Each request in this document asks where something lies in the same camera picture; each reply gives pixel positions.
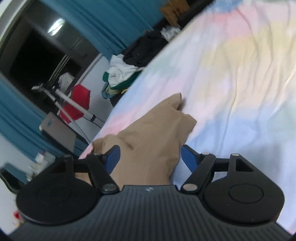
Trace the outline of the tan t-shirt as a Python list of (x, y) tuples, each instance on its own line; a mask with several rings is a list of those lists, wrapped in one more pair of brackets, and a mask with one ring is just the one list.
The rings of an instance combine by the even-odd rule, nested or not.
[(119, 188), (170, 185), (181, 147), (197, 123), (181, 112), (182, 103), (182, 95), (173, 94), (118, 134), (94, 140), (81, 158), (105, 154), (118, 145), (120, 160), (110, 175)]

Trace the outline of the pile of mixed clothes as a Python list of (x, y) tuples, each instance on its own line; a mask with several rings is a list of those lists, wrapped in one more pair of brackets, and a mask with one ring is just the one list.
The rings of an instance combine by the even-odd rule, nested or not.
[(180, 32), (179, 27), (172, 26), (147, 30), (121, 54), (113, 55), (109, 69), (102, 77), (102, 97), (111, 99), (129, 89), (154, 57)]

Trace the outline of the white dressing table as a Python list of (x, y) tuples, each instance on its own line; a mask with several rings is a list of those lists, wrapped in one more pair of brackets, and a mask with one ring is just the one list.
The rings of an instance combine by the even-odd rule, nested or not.
[(27, 174), (27, 180), (31, 181), (34, 177), (53, 164), (55, 159), (56, 157), (50, 152), (38, 153), (35, 157), (35, 162), (29, 165), (30, 172)]

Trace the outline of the folded ironing board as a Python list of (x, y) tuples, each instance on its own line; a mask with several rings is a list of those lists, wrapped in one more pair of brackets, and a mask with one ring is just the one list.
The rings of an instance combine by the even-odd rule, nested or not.
[(68, 151), (74, 152), (76, 134), (54, 113), (49, 112), (46, 115), (39, 129)]

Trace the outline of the left blue curtain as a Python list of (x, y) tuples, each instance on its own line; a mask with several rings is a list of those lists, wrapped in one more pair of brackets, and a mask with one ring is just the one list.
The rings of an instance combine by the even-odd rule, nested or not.
[(39, 129), (46, 114), (1, 74), (1, 134), (26, 157), (50, 152), (56, 157), (70, 152)]

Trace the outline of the blue curtain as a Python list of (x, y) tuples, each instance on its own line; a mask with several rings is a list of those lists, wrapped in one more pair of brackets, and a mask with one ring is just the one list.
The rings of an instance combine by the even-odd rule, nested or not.
[(42, 3), (58, 13), (104, 57), (110, 59), (164, 18), (161, 7), (167, 1), (51, 0)]
[(70, 152), (39, 129), (46, 114), (1, 74), (1, 134), (26, 157), (50, 152), (56, 157)]

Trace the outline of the pastel tie-dye bed sheet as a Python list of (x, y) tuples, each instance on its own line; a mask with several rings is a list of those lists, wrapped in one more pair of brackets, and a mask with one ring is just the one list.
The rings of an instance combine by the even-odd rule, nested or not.
[(175, 93), (197, 121), (186, 144), (251, 162), (283, 191), (277, 222), (295, 234), (295, 1), (215, 1), (149, 63), (96, 137)]

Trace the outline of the right blue curtain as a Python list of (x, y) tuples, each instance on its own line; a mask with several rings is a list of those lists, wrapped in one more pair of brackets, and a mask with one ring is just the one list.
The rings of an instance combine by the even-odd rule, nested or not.
[(110, 59), (164, 18), (161, 7), (167, 1), (51, 0), (42, 3), (58, 13), (104, 57)]

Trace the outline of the wavy frame vanity mirror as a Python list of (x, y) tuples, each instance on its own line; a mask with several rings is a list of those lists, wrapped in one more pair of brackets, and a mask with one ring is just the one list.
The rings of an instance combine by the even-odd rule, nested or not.
[(27, 174), (10, 163), (1, 167), (1, 180), (13, 194), (17, 194), (28, 183)]

